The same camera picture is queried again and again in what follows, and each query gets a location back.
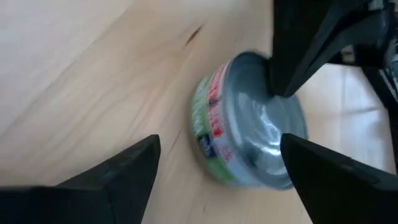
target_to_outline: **wooden surface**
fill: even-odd
[[[55,185],[159,134],[143,223],[311,223],[295,190],[213,182],[187,134],[198,81],[244,50],[270,54],[272,24],[270,0],[1,1],[0,184]],[[310,140],[395,172],[360,70],[325,65],[298,97]]]

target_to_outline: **can label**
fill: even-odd
[[[206,168],[228,185],[263,186],[229,145],[221,115],[223,79],[228,63],[197,86],[192,100],[192,127]]]

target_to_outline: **wooden table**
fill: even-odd
[[[55,185],[159,134],[143,223],[311,223],[295,190],[212,181],[187,134],[201,78],[244,50],[272,52],[272,1],[5,0],[0,8],[1,185]],[[325,65],[298,97],[311,141],[395,172],[386,111],[360,69]]]

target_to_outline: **tin can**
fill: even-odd
[[[191,105],[191,127],[207,171],[231,186],[291,189],[283,133],[307,138],[296,97],[267,90],[268,59],[244,52],[206,76]]]

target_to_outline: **metal can lid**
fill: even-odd
[[[221,113],[231,146],[264,185],[289,189],[292,182],[280,153],[283,133],[307,138],[296,97],[270,94],[269,61],[255,52],[238,55],[223,80]]]

